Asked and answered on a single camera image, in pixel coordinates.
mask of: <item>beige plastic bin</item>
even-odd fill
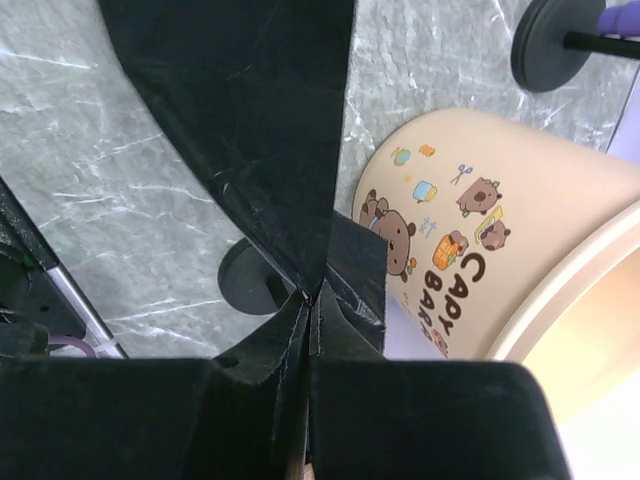
[[[353,219],[444,355],[524,363],[557,421],[640,366],[640,168],[466,109],[394,133]]]

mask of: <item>orange cartoon object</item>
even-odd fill
[[[431,145],[423,145],[420,147],[420,153],[423,154],[425,157],[431,157],[434,153],[436,153],[436,149],[433,148]]]

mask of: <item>capybara sticker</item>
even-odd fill
[[[487,211],[502,198],[502,194],[498,193],[499,186],[500,182],[492,182],[482,177],[473,182],[456,202],[462,216],[468,217],[473,212],[486,215]]]
[[[360,210],[358,223],[387,241],[387,272],[406,282],[411,237],[416,234],[416,225],[407,224],[400,213],[391,210],[386,198],[376,197],[376,191],[371,190]]]
[[[498,205],[475,231],[476,243],[482,244],[490,252],[504,247],[507,237],[511,235],[511,230],[502,222],[503,216],[504,211]]]

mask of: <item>silver metal bar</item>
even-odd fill
[[[64,267],[58,266],[47,270],[47,274],[60,289],[67,299],[71,308],[80,316],[87,326],[87,332],[93,337],[97,346],[105,346],[104,352],[113,358],[128,358],[119,343],[114,340],[113,334],[109,331],[100,316],[93,309],[80,288],[69,275]]]

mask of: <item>purple object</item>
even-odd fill
[[[79,338],[66,336],[50,337],[49,345],[64,345],[75,347],[79,350],[82,350],[82,352],[87,357],[96,358],[96,352],[93,351],[93,348],[91,348],[91,346],[87,342],[80,340]]]
[[[598,21],[600,35],[640,37],[640,1],[609,7]]]

